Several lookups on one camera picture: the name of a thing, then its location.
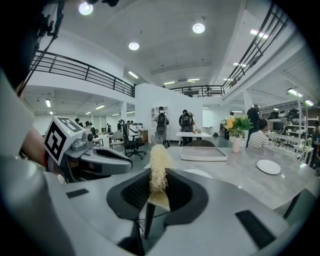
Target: white plate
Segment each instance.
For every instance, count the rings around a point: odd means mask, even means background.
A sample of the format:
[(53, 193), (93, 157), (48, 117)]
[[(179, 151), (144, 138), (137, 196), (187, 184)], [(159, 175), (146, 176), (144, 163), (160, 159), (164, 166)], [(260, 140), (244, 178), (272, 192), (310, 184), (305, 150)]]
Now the white plate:
[(279, 164), (272, 162), (270, 160), (260, 160), (258, 161), (256, 166), (258, 166), (258, 168), (261, 171), (267, 174), (278, 174), (280, 173), (280, 170), (281, 170), (281, 167), (279, 166)]

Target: black backpack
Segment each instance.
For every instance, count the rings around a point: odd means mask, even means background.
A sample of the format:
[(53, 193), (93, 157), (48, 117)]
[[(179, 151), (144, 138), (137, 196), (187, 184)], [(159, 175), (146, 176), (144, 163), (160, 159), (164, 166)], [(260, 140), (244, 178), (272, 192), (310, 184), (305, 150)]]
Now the black backpack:
[(183, 114), (181, 123), (182, 123), (183, 125), (189, 125), (189, 124), (191, 124), (190, 115), (189, 115), (188, 113), (184, 113), (184, 114)]
[(166, 125), (166, 115), (165, 112), (160, 113), (157, 119), (158, 125)]

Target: white column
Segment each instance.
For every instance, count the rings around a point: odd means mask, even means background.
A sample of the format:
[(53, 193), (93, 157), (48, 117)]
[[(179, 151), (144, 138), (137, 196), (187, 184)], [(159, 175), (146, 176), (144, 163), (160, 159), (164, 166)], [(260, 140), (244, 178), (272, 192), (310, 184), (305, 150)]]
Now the white column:
[(244, 98), (244, 110), (245, 110), (245, 113), (247, 113), (247, 111), (251, 109), (253, 105), (251, 95), (248, 93), (247, 90), (243, 91), (243, 98)]
[[(251, 109), (253, 105), (251, 95), (248, 93), (247, 90), (243, 91), (243, 98), (244, 98), (244, 111), (245, 111), (245, 114), (247, 115), (247, 111)], [(249, 132), (247, 130), (244, 132), (244, 147), (247, 144), (248, 133)]]
[(123, 101), (121, 104), (121, 119), (124, 120), (124, 123), (127, 122), (127, 102)]

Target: black office chair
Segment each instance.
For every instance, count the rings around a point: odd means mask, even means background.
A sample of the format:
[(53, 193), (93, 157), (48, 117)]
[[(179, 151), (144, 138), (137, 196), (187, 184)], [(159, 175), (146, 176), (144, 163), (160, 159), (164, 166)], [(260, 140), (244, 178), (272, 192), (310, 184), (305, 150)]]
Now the black office chair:
[(143, 146), (144, 143), (142, 142), (142, 138), (135, 138), (137, 135), (132, 135), (133, 139), (129, 140), (129, 129), (130, 125), (125, 124), (123, 125), (123, 138), (124, 138), (124, 154), (129, 158), (132, 155), (138, 155), (141, 160), (144, 159), (139, 153), (147, 154), (145, 151), (138, 151), (139, 147)]

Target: pillar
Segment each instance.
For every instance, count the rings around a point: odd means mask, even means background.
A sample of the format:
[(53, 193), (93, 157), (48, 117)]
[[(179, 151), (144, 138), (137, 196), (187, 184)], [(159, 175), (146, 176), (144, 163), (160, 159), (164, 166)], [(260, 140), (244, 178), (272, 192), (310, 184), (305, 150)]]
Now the pillar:
[(124, 120), (124, 123), (127, 122), (127, 102), (123, 101), (121, 103), (121, 119)]

